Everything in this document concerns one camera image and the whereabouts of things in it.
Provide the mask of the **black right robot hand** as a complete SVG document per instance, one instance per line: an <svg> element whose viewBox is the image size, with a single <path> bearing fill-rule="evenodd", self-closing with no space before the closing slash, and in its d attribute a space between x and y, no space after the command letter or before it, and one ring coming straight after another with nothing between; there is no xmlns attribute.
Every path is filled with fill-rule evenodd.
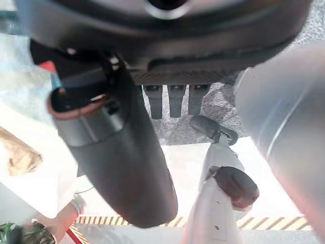
<svg viewBox="0 0 325 244"><path fill-rule="evenodd" d="M126 221L173 220L178 202L143 101L190 86L196 111L220 78L261 64L301 32L311 1L16 1L33 62L59 76L46 101L73 157Z"/></svg>

